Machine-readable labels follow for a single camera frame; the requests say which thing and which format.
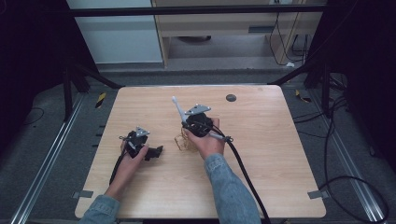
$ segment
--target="black horizontal bar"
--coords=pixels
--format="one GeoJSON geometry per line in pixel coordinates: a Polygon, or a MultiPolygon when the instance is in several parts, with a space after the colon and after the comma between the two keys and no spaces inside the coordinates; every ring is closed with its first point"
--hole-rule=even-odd
{"type": "Polygon", "coordinates": [[[147,16],[183,14],[271,13],[271,12],[320,12],[334,6],[316,5],[264,5],[264,6],[204,6],[204,7],[123,7],[84,8],[62,11],[46,11],[47,14],[69,17],[147,16]]]}

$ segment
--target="hand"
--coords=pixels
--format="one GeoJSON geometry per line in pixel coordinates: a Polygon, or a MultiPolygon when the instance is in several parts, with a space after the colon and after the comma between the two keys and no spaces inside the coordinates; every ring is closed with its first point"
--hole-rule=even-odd
{"type": "MultiPolygon", "coordinates": [[[[124,149],[125,143],[125,141],[122,141],[121,151],[124,149]]],[[[139,168],[139,164],[148,153],[148,150],[149,145],[144,145],[134,158],[132,158],[129,153],[126,153],[124,155],[120,163],[119,169],[117,170],[116,176],[114,177],[111,185],[108,187],[105,195],[108,195],[116,199],[117,201],[121,200],[124,190],[134,177],[134,173],[139,168]]]]}
{"type": "MultiPolygon", "coordinates": [[[[213,125],[219,128],[219,119],[212,119],[212,121],[213,125]]],[[[208,156],[214,153],[219,153],[221,155],[224,154],[224,141],[209,135],[200,138],[189,132],[189,130],[185,129],[184,131],[190,141],[192,141],[198,148],[202,159],[205,160],[208,156]]]]}

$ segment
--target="table top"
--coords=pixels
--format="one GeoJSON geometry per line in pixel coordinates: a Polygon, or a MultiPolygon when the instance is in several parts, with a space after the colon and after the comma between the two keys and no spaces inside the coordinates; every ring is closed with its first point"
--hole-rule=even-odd
{"type": "MultiPolygon", "coordinates": [[[[125,192],[119,218],[217,218],[212,188],[198,152],[180,151],[175,137],[181,120],[172,96],[188,110],[207,105],[206,114],[220,119],[220,129],[233,138],[247,173],[269,217],[323,217],[321,199],[303,146],[278,86],[126,87],[119,90],[97,149],[76,216],[82,217],[97,195],[105,193],[120,155],[119,136],[136,126],[150,131],[150,147],[163,146],[158,159],[142,165],[125,192]],[[226,96],[234,94],[236,101],[226,96]]],[[[226,146],[224,157],[245,185],[235,156],[226,146]]]]}

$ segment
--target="denim sleeve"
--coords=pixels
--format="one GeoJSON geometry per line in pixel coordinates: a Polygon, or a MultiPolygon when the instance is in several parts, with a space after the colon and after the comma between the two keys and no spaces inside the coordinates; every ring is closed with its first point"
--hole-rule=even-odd
{"type": "Polygon", "coordinates": [[[79,223],[114,223],[119,209],[119,201],[107,195],[99,195],[79,223]]]}
{"type": "Polygon", "coordinates": [[[205,160],[221,224],[261,223],[259,210],[248,189],[220,154],[205,160]]]}

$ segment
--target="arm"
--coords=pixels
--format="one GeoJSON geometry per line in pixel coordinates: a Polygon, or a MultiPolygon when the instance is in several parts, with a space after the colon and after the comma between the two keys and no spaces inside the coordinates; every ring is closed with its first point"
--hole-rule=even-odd
{"type": "MultiPolygon", "coordinates": [[[[212,120],[219,127],[219,119],[212,120]]],[[[209,135],[199,138],[188,130],[186,135],[205,161],[220,223],[261,223],[253,197],[222,156],[224,141],[209,135]]]]}
{"type": "MultiPolygon", "coordinates": [[[[124,148],[125,141],[122,142],[121,149],[124,148]]],[[[104,195],[99,195],[85,212],[84,217],[79,221],[84,223],[113,223],[120,209],[120,200],[123,192],[131,182],[134,173],[139,168],[149,150],[149,146],[144,146],[136,157],[131,158],[126,153],[122,158],[113,182],[108,187],[104,195]]]]}

